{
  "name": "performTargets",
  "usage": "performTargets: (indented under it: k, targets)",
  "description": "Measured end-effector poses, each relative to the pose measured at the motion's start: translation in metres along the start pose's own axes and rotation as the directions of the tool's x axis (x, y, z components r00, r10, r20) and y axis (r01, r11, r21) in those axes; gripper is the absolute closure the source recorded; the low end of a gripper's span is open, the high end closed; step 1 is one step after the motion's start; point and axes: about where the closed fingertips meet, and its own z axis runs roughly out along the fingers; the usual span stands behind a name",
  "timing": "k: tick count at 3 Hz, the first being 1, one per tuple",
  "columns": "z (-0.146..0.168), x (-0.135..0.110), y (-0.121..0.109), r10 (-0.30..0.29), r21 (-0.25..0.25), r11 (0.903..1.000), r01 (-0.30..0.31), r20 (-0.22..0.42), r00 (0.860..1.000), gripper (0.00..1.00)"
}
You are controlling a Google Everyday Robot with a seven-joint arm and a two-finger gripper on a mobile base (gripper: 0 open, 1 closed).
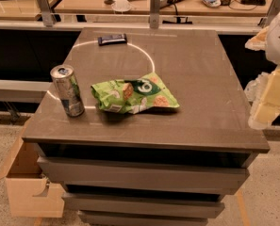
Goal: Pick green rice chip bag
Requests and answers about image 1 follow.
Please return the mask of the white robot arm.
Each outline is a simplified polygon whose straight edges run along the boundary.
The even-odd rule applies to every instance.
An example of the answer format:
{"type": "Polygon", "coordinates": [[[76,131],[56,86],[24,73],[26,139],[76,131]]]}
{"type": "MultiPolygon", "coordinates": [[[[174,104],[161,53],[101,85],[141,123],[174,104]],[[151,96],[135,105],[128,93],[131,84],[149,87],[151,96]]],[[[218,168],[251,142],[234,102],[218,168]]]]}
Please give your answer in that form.
{"type": "Polygon", "coordinates": [[[263,130],[280,115],[280,11],[271,23],[245,43],[250,50],[264,50],[266,59],[276,65],[271,73],[261,73],[245,88],[253,100],[248,120],[253,129],[263,130]]]}

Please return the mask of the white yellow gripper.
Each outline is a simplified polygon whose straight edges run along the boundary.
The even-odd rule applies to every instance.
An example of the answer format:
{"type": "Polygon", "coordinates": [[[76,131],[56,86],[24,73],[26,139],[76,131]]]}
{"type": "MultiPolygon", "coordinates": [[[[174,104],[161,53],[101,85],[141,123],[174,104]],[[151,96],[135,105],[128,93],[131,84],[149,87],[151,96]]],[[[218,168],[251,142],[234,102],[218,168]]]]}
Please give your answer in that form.
{"type": "Polygon", "coordinates": [[[270,127],[280,115],[280,66],[271,73],[261,73],[247,84],[244,92],[252,102],[249,126],[256,130],[270,127]]]}

